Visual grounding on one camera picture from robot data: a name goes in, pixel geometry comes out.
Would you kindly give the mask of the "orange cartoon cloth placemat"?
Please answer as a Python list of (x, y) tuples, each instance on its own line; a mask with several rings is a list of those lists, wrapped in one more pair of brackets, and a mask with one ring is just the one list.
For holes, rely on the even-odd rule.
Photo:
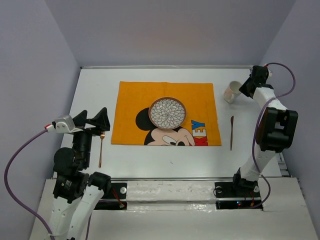
[[(186, 108), (183, 124), (162, 130), (149, 118), (152, 104), (169, 97)], [(119, 84), (111, 143), (145, 146), (221, 146), (211, 83), (125, 82)]]

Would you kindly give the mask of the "patterned ceramic plate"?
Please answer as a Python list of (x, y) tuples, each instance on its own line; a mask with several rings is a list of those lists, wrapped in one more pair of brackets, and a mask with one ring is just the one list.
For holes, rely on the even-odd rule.
[(157, 128), (173, 130), (184, 123), (187, 110), (180, 100), (167, 96), (155, 100), (150, 105), (148, 116)]

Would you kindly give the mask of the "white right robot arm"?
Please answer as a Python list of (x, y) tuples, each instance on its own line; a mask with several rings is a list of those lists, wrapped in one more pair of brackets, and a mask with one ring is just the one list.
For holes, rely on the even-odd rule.
[(233, 176), (230, 190), (235, 196), (253, 191), (263, 169), (270, 160), (291, 147), (298, 122), (298, 112), (285, 107), (274, 88), (267, 83), (271, 72), (269, 64), (254, 65), (248, 79), (239, 91), (253, 99), (260, 107), (255, 125), (251, 154)]

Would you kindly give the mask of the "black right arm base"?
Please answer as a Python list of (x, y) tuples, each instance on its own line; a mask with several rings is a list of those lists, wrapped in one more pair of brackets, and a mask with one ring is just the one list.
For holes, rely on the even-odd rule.
[(231, 181), (218, 181), (214, 183), (213, 195), (216, 198), (217, 210), (239, 210), (263, 207), (260, 192), (248, 189), (235, 189)]

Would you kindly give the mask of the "white ceramic mug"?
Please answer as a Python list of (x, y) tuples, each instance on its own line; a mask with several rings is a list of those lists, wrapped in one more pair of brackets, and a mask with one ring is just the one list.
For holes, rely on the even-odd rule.
[(231, 81), (224, 91), (223, 99), (227, 103), (232, 104), (235, 99), (241, 94), (241, 86), (242, 84), (239, 81)]

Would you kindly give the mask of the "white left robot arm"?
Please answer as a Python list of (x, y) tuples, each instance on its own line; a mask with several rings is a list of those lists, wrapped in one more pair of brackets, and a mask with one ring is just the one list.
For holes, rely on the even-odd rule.
[(71, 147), (58, 149), (53, 157), (57, 174), (49, 220), (48, 240), (78, 240), (85, 223), (101, 198), (110, 194), (111, 178), (101, 172), (84, 173), (90, 166), (92, 138), (110, 130), (107, 108), (93, 118), (83, 110), (75, 117), (55, 119), (46, 129), (72, 135)]

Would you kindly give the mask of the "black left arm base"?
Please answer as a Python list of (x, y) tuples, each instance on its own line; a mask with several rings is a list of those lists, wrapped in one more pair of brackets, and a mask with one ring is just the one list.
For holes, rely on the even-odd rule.
[(109, 193), (104, 194), (95, 206), (95, 210), (106, 211), (125, 211), (127, 209), (127, 191), (126, 182), (112, 182)]

